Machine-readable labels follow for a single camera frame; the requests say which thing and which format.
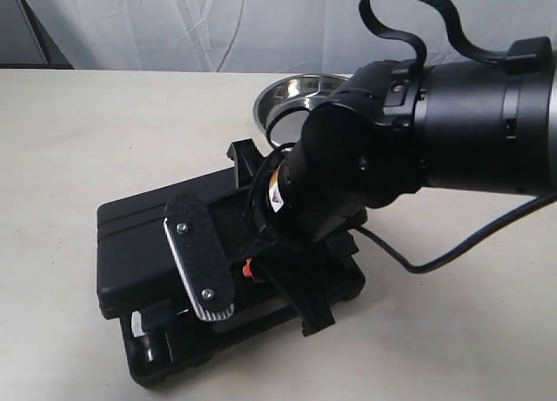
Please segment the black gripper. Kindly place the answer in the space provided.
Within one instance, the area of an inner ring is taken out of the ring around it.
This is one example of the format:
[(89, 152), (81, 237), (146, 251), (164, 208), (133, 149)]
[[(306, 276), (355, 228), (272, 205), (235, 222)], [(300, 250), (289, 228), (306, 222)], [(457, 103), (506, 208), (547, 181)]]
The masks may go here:
[[(339, 197), (300, 148), (234, 153), (238, 183), (247, 187), (245, 223), (261, 252), (245, 273), (279, 280), (313, 335), (335, 324), (324, 281), (361, 274), (349, 231), (367, 220), (366, 208)], [(235, 284), (208, 206), (177, 194), (164, 209), (164, 234), (191, 307), (201, 321), (234, 313)]]

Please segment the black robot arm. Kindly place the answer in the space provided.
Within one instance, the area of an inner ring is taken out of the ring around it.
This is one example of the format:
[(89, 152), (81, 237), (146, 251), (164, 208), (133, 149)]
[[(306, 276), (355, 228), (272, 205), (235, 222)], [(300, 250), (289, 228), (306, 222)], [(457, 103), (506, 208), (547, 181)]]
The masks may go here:
[(184, 190), (164, 232), (197, 318), (235, 311), (237, 275), (268, 282), (303, 332), (333, 323), (325, 291), (329, 237), (364, 230), (366, 211), (427, 188), (528, 196), (413, 274), (451, 263), (556, 200), (556, 54), (547, 37), (502, 54), (471, 48), (433, 67), (382, 61), (360, 68), (310, 110), (298, 141), (263, 155), (233, 142), (235, 189), (208, 201)]

